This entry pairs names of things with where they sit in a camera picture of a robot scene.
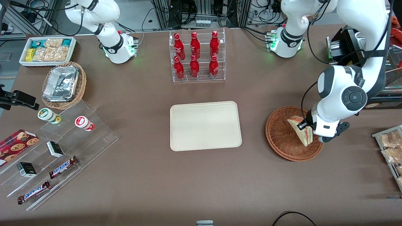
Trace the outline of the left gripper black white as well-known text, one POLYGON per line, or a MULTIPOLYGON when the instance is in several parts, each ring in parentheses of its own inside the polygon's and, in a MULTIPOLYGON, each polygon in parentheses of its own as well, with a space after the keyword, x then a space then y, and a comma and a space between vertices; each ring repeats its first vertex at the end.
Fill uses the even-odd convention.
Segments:
POLYGON ((345 130, 349 129, 349 127, 350 127, 349 122, 339 122, 338 126, 336 128, 336 132, 335 132, 334 136, 333 137, 322 137, 322 136, 320 136, 320 142, 321 143, 330 142, 334 138, 340 136, 340 134, 342 134, 345 130))

